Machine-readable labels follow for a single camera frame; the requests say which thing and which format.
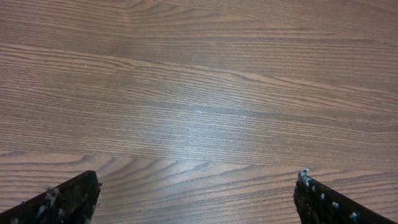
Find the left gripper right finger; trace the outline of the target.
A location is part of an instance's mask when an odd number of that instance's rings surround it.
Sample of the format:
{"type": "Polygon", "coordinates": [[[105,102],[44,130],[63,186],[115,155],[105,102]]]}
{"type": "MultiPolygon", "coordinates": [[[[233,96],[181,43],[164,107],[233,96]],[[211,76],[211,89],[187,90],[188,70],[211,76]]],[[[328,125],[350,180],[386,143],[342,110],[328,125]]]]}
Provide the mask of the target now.
{"type": "Polygon", "coordinates": [[[294,203],[302,224],[396,224],[313,179],[298,173],[294,203]]]}

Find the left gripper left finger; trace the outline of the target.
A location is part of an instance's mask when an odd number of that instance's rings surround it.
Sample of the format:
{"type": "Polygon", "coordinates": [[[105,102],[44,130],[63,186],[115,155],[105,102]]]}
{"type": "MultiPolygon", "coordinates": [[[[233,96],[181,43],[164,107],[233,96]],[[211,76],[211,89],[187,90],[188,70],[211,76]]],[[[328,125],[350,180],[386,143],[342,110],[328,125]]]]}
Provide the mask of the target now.
{"type": "Polygon", "coordinates": [[[88,170],[1,213],[1,224],[89,224],[100,195],[96,172],[88,170]]]}

